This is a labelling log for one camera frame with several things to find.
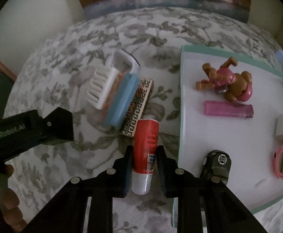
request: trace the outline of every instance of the floral tablecloth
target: floral tablecloth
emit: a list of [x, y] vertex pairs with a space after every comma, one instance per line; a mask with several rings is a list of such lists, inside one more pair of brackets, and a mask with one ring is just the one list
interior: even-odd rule
[[[84, 100], [94, 66], [104, 64], [115, 48], [136, 57], [140, 77], [154, 79], [145, 113], [160, 122], [159, 144], [169, 157], [177, 158], [180, 48], [185, 44], [249, 55], [281, 70], [274, 55], [279, 46], [267, 32], [214, 13], [182, 8], [129, 10], [79, 22], [30, 55], [12, 89], [5, 117], [32, 109], [45, 117], [60, 106], [73, 113], [75, 141], [40, 145], [11, 160], [15, 173], [9, 186], [20, 197], [27, 221], [72, 177], [97, 176], [132, 143], [95, 123]], [[172, 200], [163, 197], [156, 171], [149, 194], [130, 192], [125, 199], [114, 199], [113, 209], [114, 232], [176, 232], [170, 222]], [[283, 199], [255, 216], [268, 232], [283, 232]]]

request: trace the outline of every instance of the white brush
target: white brush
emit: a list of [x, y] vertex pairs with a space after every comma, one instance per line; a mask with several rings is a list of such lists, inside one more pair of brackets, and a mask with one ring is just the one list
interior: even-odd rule
[[99, 66], [90, 80], [85, 99], [96, 109], [101, 110], [106, 103], [112, 87], [121, 73], [114, 67]]

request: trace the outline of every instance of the pink toy outfit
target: pink toy outfit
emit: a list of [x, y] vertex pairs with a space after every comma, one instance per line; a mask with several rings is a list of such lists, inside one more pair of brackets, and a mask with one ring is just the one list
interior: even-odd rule
[[233, 72], [230, 71], [229, 68], [221, 66], [218, 70], [217, 70], [217, 74], [222, 74], [222, 75], [226, 75], [228, 76], [228, 80], [217, 80], [217, 79], [212, 79], [210, 78], [210, 82], [215, 84], [215, 87], [221, 87], [224, 85], [229, 85], [231, 83], [234, 82], [235, 80], [235, 75]]
[[253, 93], [252, 85], [248, 83], [245, 92], [236, 98], [240, 102], [246, 102], [251, 98], [252, 93]]

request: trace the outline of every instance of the white wall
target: white wall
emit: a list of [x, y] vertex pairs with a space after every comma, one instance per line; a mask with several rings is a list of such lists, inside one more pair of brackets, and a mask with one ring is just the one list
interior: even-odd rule
[[84, 19], [79, 0], [9, 0], [0, 11], [0, 60], [16, 75], [30, 53]]
[[283, 20], [280, 0], [252, 0], [248, 22], [276, 36]]

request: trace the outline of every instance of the brown toy animal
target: brown toy animal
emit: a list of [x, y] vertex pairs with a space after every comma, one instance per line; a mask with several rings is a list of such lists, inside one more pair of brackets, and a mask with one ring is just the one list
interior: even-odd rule
[[196, 83], [196, 90], [215, 89], [227, 87], [224, 98], [227, 101], [246, 102], [252, 96], [252, 75], [244, 71], [241, 74], [234, 74], [229, 66], [237, 66], [238, 62], [234, 57], [230, 57], [216, 71], [209, 63], [202, 66], [209, 80], [202, 80]]

